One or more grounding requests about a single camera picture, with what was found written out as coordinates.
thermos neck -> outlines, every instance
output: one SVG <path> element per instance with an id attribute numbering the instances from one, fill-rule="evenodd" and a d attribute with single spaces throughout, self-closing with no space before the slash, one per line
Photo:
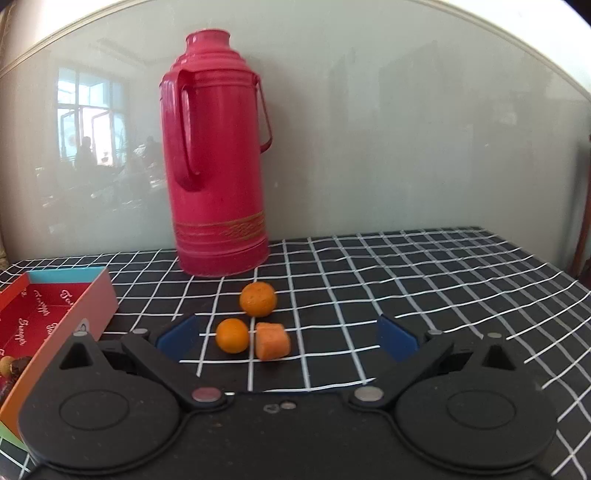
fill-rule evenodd
<path id="1" fill-rule="evenodd" d="M 205 70 L 243 70 L 251 72 L 240 54 L 230 48 L 230 34 L 207 28 L 187 36 L 187 49 L 173 65 L 198 72 Z"/>
<path id="2" fill-rule="evenodd" d="M 225 30 L 207 28 L 187 36 L 187 52 L 232 51 L 230 34 Z"/>

metal screw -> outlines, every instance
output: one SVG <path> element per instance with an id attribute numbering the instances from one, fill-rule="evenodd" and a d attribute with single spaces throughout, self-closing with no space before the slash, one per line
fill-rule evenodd
<path id="1" fill-rule="evenodd" d="M 295 410 L 297 408 L 297 404 L 291 400 L 284 400 L 282 401 L 279 406 L 283 408 L 283 410 Z"/>
<path id="2" fill-rule="evenodd" d="M 355 390 L 354 395 L 357 400 L 373 402 L 381 400 L 384 397 L 384 391 L 381 388 L 367 385 Z"/>
<path id="3" fill-rule="evenodd" d="M 279 413 L 281 407 L 276 403 L 269 403 L 262 408 L 267 413 Z"/>
<path id="4" fill-rule="evenodd" d="M 199 387 L 193 390 L 191 396 L 199 403 L 212 403 L 222 398 L 223 393 L 216 387 Z"/>

open cardboard box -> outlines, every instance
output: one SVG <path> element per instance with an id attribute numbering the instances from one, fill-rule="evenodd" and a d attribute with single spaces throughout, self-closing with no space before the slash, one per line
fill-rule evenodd
<path id="1" fill-rule="evenodd" d="M 30 271 L 0 292 L 0 355 L 33 358 L 0 408 L 0 437 L 25 448 L 18 413 L 35 382 L 72 332 L 98 340 L 117 307 L 104 267 Z"/>

blue gripper pad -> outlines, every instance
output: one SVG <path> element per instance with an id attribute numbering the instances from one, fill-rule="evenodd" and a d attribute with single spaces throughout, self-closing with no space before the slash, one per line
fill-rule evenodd
<path id="1" fill-rule="evenodd" d="M 199 317 L 191 315 L 175 323 L 158 337 L 155 346 L 168 358 L 178 362 L 201 342 L 200 322 Z"/>
<path id="2" fill-rule="evenodd" d="M 378 317 L 378 343 L 397 362 L 418 350 L 417 339 L 384 315 Z"/>

thermos wire handle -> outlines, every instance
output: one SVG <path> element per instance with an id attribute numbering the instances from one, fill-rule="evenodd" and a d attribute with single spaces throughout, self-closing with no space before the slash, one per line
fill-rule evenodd
<path id="1" fill-rule="evenodd" d="M 273 132 L 271 131 L 271 122 L 269 121 L 269 113 L 267 112 L 267 104 L 265 103 L 265 96 L 262 92 L 262 82 L 261 78 L 257 75 L 256 76 L 256 83 L 258 84 L 258 89 L 261 92 L 261 103 L 262 103 L 262 110 L 265 113 L 265 122 L 267 123 L 267 130 L 269 130 L 269 140 L 261 145 L 261 153 L 266 152 L 269 150 L 271 143 L 273 142 Z"/>

